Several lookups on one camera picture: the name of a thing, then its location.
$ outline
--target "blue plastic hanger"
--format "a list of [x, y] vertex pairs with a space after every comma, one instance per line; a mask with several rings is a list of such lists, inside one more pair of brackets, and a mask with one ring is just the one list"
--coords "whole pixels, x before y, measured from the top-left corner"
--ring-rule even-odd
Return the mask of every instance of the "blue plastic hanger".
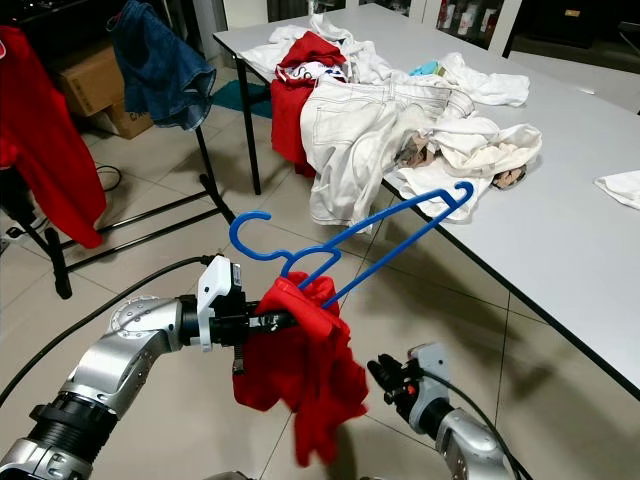
[[462, 198], [460, 198], [459, 200], [455, 200], [446, 190], [443, 190], [443, 189], [433, 190], [431, 192], [418, 195], [409, 200], [405, 200], [404, 202], [398, 203], [391, 207], [385, 208], [384, 210], [381, 210], [375, 215], [372, 215], [369, 218], [366, 218], [361, 222], [358, 222], [355, 225], [349, 227], [344, 232], [339, 233], [324, 245], [315, 245], [313, 247], [306, 247], [296, 253], [291, 253], [288, 250], [275, 250], [274, 252], [271, 252], [271, 253], [260, 253], [260, 252], [251, 250], [249, 247], [247, 247], [240, 241], [240, 239], [238, 238], [238, 230], [240, 229], [240, 226], [254, 218], [261, 219], [261, 220], [270, 220], [271, 214], [267, 212], [256, 210], [256, 211], [246, 212], [241, 215], [238, 215], [238, 217], [233, 221], [233, 223], [231, 224], [231, 227], [229, 228], [229, 237], [231, 238], [231, 244], [239, 252], [244, 253], [247, 257], [253, 258], [254, 260], [267, 262], [270, 260], [275, 260], [276, 258], [280, 258], [280, 257], [286, 258], [287, 261], [285, 262], [284, 266], [282, 267], [282, 271], [280, 272], [280, 275], [282, 275], [283, 277], [286, 277], [289, 275], [289, 270], [291, 269], [291, 267], [302, 257], [305, 257], [312, 253], [319, 253], [319, 252], [330, 253], [331, 258], [329, 258], [315, 272], [309, 275], [309, 277], [305, 281], [303, 281], [300, 285], [298, 285], [298, 287], [302, 290], [305, 287], [307, 287], [311, 282], [313, 282], [316, 278], [318, 278], [320, 275], [326, 272], [329, 268], [331, 268], [338, 260], [340, 260], [340, 258], [342, 258], [342, 253], [338, 248], [336, 248], [336, 245], [340, 244], [341, 242], [345, 241], [347, 238], [358, 233], [363, 228], [376, 223], [378, 220], [387, 218], [396, 212], [413, 207], [418, 203], [424, 202], [425, 200], [430, 200], [434, 197], [441, 197], [447, 203], [449, 208], [447, 208], [444, 212], [442, 212], [437, 217], [434, 217], [424, 227], [422, 227], [413, 235], [405, 239], [400, 245], [398, 245], [396, 248], [394, 248], [389, 253], [387, 253], [384, 257], [382, 257], [380, 260], [374, 263], [371, 267], [369, 267], [368, 270], [366, 270], [364, 273], [354, 278], [342, 290], [340, 290], [333, 297], [327, 300], [325, 304], [322, 306], [323, 308], [327, 308], [333, 302], [337, 301], [343, 295], [348, 293], [352, 288], [354, 288], [360, 282], [362, 282], [363, 280], [365, 280], [366, 278], [370, 277], [371, 275], [376, 273], [378, 270], [380, 270], [380, 268], [384, 266], [387, 262], [389, 262], [391, 259], [393, 259], [397, 255], [402, 253], [404, 250], [406, 250], [406, 248], [409, 245], [416, 242], [425, 233], [433, 229], [436, 225], [442, 222], [442, 220], [444, 220], [453, 212], [455, 212], [467, 200], [471, 198], [471, 195], [473, 195], [473, 185], [471, 185], [471, 183], [469, 182], [458, 182], [456, 183], [455, 188], [456, 190], [464, 190], [465, 192]]

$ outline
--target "teal mat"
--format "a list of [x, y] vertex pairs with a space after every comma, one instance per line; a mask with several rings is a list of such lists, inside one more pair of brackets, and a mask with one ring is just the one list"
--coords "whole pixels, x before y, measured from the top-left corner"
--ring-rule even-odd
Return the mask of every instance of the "teal mat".
[[[261, 85], [249, 84], [249, 96], [257, 96], [262, 94], [269, 87]], [[230, 108], [232, 110], [242, 111], [242, 97], [240, 96], [240, 82], [233, 80], [213, 94], [214, 105]], [[260, 103], [251, 105], [251, 112], [265, 118], [272, 118], [271, 100], [265, 100]]]

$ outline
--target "cardboard box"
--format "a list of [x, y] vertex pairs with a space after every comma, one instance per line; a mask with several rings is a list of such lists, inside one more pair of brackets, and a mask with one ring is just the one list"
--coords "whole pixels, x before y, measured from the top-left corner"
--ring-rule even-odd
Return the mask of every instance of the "cardboard box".
[[102, 112], [91, 116], [89, 121], [101, 130], [127, 139], [139, 135], [153, 125], [153, 120], [148, 113], [125, 111], [124, 100], [120, 100]]
[[104, 110], [124, 96], [124, 81], [111, 42], [74, 52], [57, 60], [51, 69], [69, 110], [82, 117]]

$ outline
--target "tiled floor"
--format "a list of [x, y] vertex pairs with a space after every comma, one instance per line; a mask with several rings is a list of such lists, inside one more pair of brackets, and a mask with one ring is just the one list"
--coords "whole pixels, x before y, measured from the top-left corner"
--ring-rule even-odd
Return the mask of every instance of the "tiled floor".
[[[229, 80], [232, 72], [223, 71], [220, 78]], [[251, 188], [241, 114], [216, 107], [204, 125], [219, 187], [231, 208], [273, 214], [267, 224], [244, 228], [242, 239], [261, 251], [298, 250], [326, 240], [337, 230], [309, 219], [309, 181], [292, 173], [271, 151], [270, 122], [255, 122], [264, 191], [259, 197]], [[193, 134], [153, 128], [132, 141], [96, 134], [85, 140], [96, 162], [117, 165], [124, 172], [122, 185], [109, 195], [104, 222], [199, 188]], [[391, 196], [381, 192], [375, 208], [391, 202]], [[208, 206], [207, 200], [192, 203], [118, 231], [106, 245]], [[342, 261], [330, 272], [336, 283], [346, 284], [420, 223], [405, 212], [376, 226], [374, 235], [346, 243]], [[241, 263], [252, 299], [260, 298], [281, 266], [251, 261], [235, 251], [224, 220], [217, 216], [80, 269], [72, 275], [73, 297], [63, 301], [53, 289], [50, 263], [37, 246], [10, 246], [0, 258], [0, 384], [49, 339], [114, 292], [175, 260], [217, 251]], [[86, 254], [79, 247], [68, 252], [73, 259]], [[312, 269], [319, 261], [305, 262], [302, 268]], [[200, 271], [199, 266], [188, 267], [143, 290], [161, 296], [187, 293]], [[354, 354], [362, 363], [378, 353], [403, 357], [415, 345], [442, 342], [452, 380], [497, 417], [514, 452], [538, 480], [640, 479], [640, 404], [437, 233], [350, 293], [342, 316], [351, 325]], [[102, 315], [66, 340], [17, 388], [0, 410], [0, 452], [29, 432], [31, 408], [53, 398], [104, 331], [107, 318]], [[432, 442], [404, 424], [372, 381], [368, 415], [340, 431], [338, 461], [299, 469], [289, 412], [277, 406], [263, 414], [237, 405], [231, 358], [231, 351], [217, 348], [210, 354], [184, 349], [160, 359], [98, 457], [93, 478], [200, 479], [224, 470], [264, 479], [449, 478]], [[461, 405], [458, 398], [453, 401]]]

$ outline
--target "white jeans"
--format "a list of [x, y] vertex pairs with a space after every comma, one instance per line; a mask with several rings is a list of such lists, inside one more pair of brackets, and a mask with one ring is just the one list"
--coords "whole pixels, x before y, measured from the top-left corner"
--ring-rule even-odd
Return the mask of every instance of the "white jeans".
[[310, 211], [316, 223], [354, 225], [369, 216], [383, 176], [407, 139], [474, 105], [439, 86], [345, 84], [321, 77], [300, 116], [307, 161], [317, 172]]

